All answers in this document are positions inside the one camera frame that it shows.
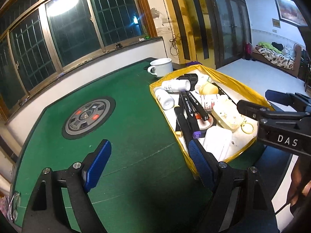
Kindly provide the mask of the person's right hand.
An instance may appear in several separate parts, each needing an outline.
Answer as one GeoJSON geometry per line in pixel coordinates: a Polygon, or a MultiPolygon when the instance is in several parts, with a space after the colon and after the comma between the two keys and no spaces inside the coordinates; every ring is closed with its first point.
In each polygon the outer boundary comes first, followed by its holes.
{"type": "Polygon", "coordinates": [[[310,190],[310,161],[299,157],[291,173],[291,184],[287,194],[287,202],[293,207],[300,195],[307,196],[310,190]]]}

